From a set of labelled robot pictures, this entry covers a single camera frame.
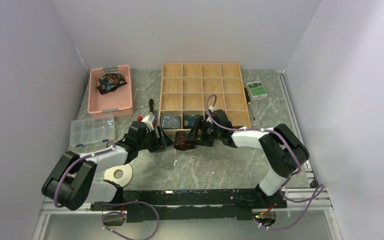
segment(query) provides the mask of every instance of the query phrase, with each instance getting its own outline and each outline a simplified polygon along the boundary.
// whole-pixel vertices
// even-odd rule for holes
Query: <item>gray marble surface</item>
[[[252,103],[254,127],[270,128],[280,123],[292,128],[285,96],[274,70],[242,70],[244,82],[261,81],[268,97]],[[136,117],[148,114],[149,99],[154,99],[155,109],[160,107],[161,71],[131,69],[134,114],[116,117],[116,141],[127,132]],[[77,119],[90,118],[88,92],[81,102]],[[70,147],[75,153],[93,152],[104,148],[102,142],[88,144],[83,148]],[[133,179],[126,190],[183,190],[183,189],[228,189],[255,188],[270,169],[262,150],[253,148],[231,148],[221,141],[213,147],[198,146],[196,149],[179,151],[173,147],[149,153],[139,152],[130,163]],[[96,179],[103,177],[97,173]],[[296,175],[286,185],[288,188],[309,188],[305,171]]]

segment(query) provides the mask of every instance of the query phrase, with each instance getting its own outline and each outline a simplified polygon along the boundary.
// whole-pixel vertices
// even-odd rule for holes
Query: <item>screwdriver handle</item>
[[[149,100],[149,112],[154,114],[154,100],[152,98]]]
[[[251,105],[250,93],[248,92],[248,89],[246,87],[244,87],[243,90],[245,90],[246,103],[248,105]]]

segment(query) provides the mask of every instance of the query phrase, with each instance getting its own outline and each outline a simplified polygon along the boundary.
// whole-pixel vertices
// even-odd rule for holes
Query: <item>pink plastic basket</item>
[[[114,92],[101,95],[97,89],[100,85],[99,78],[108,73],[123,75],[127,84],[119,87]],[[133,114],[132,80],[129,65],[119,65],[114,71],[105,72],[103,68],[90,70],[89,102],[87,111],[94,117],[114,115],[114,117]]]

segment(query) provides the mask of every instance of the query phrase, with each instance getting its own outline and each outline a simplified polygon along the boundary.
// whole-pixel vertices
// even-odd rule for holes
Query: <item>wooden tray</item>
[[[239,63],[164,63],[162,66],[161,117],[173,114],[205,115],[210,95],[217,95],[215,110],[223,109],[233,126],[251,127]],[[189,129],[165,129],[169,135]]]

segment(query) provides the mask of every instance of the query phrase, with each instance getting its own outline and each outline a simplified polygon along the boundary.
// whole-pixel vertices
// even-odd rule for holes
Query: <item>roll of tape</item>
[[[133,178],[133,169],[130,164],[114,166],[105,170],[103,179],[126,187]]]

